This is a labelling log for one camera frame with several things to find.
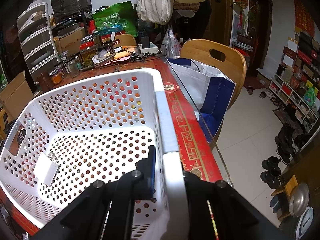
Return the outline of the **white perforated plastic basket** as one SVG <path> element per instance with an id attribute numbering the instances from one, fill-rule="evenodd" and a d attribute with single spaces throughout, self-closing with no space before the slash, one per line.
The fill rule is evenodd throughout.
<path id="1" fill-rule="evenodd" d="M 41 228 L 96 180 L 119 180 L 156 148 L 151 200 L 136 200 L 132 239 L 186 239 L 187 195 L 161 74 L 144 68 L 70 83 L 31 100 L 1 152 L 1 188 Z M 55 153 L 51 186 L 34 174 Z"/>

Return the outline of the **white charger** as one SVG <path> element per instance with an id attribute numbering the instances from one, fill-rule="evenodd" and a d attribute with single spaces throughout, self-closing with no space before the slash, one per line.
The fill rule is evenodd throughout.
<path id="1" fill-rule="evenodd" d="M 40 183 L 51 186 L 58 170 L 59 165 L 55 162 L 55 153 L 50 151 L 48 154 L 40 154 L 34 168 L 34 174 Z"/>

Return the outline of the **black sandals pair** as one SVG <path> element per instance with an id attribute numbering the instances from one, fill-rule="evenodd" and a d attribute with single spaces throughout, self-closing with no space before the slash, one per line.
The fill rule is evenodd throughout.
<path id="1" fill-rule="evenodd" d="M 281 175 L 281 170 L 278 166 L 280 161 L 277 157 L 270 156 L 261 162 L 264 171 L 260 174 L 260 179 L 274 190 L 280 186 L 279 176 Z"/>

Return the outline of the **metal pot lid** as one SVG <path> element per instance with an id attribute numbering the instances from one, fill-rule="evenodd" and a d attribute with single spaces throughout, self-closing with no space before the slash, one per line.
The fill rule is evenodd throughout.
<path id="1" fill-rule="evenodd" d="M 295 186 L 290 194 L 289 213 L 292 217 L 300 217 L 308 207 L 310 198 L 309 187 L 306 183 Z"/>

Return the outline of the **red square paper sticker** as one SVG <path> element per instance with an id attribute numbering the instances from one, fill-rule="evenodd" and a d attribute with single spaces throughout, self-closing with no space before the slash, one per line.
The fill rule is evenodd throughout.
<path id="1" fill-rule="evenodd" d="M 180 86 L 178 86 L 172 82 L 165 82 L 163 85 L 164 85 L 164 91 L 167 94 L 172 94 L 180 89 Z"/>

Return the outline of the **blue and white paper bag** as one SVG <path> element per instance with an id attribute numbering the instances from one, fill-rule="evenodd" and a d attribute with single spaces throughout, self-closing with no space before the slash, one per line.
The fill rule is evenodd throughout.
<path id="1" fill-rule="evenodd" d="M 167 62 L 206 140 L 212 142 L 231 103 L 235 83 L 221 70 L 200 61 L 167 58 Z"/>

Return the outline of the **white shoe shelf unit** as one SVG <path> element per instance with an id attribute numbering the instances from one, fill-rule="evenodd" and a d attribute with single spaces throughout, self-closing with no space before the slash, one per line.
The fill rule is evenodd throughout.
<path id="1" fill-rule="evenodd" d="M 274 74 L 269 89 L 285 106 L 292 105 L 296 110 L 295 117 L 298 122 L 303 125 L 307 133 L 311 133 L 319 120 L 319 114 L 312 107 L 309 107 L 307 102 L 277 74 Z"/>

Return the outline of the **small jar orange contents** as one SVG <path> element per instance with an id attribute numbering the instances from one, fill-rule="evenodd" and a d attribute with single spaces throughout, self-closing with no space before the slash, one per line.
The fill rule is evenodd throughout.
<path id="1" fill-rule="evenodd" d="M 62 82 L 62 74 L 59 70 L 55 70 L 50 74 L 50 78 L 54 85 L 58 85 Z"/>

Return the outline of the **white power strip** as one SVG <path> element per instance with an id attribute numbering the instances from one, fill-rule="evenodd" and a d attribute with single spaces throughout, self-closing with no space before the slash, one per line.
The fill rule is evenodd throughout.
<path id="1" fill-rule="evenodd" d="M 146 54 L 146 53 L 149 53 L 150 55 L 158 54 L 158 47 L 154 45 L 152 42 L 149 43 L 148 48 L 143 48 L 141 43 L 138 45 L 138 47 L 142 54 Z"/>

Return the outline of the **glass jar with red lid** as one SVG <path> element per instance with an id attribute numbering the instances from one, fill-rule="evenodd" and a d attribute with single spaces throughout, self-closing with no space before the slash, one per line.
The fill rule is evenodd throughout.
<path id="1" fill-rule="evenodd" d="M 85 67 L 94 64 L 93 57 L 97 53 L 97 48 L 94 41 L 89 41 L 80 45 L 80 56 Z"/>

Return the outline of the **cardboard box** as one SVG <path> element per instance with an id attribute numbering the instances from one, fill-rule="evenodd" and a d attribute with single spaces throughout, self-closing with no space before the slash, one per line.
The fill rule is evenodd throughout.
<path id="1" fill-rule="evenodd" d="M 1 92 L 1 107 L 12 118 L 17 119 L 34 95 L 22 71 Z"/>

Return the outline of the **green shopping bag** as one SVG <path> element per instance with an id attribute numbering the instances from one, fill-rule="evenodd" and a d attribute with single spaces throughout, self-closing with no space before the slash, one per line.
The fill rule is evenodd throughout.
<path id="1" fill-rule="evenodd" d="M 107 35 L 124 31 L 133 37 L 138 36 L 136 29 L 136 12 L 130 1 L 116 3 L 92 15 L 95 32 Z"/>

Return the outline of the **beige canvas tote bag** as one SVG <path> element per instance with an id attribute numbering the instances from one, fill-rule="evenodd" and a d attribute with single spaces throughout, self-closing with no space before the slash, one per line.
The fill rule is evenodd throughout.
<path id="1" fill-rule="evenodd" d="M 173 0 L 137 0 L 137 16 L 140 20 L 166 25 L 173 11 Z"/>

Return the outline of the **white plastic drawer unit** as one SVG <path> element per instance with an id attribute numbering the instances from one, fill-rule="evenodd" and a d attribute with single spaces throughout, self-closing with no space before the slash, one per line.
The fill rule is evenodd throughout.
<path id="1" fill-rule="evenodd" d="M 18 16 L 18 38 L 24 60 L 34 82 L 42 72 L 51 74 L 60 62 L 55 46 L 48 4 L 37 0 Z"/>

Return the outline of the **black bag on shelf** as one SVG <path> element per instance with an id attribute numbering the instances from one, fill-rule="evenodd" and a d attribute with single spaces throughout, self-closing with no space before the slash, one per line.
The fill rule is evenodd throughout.
<path id="1" fill-rule="evenodd" d="M 88 17 L 92 16 L 91 0 L 51 0 L 50 3 L 56 23 L 81 12 Z"/>

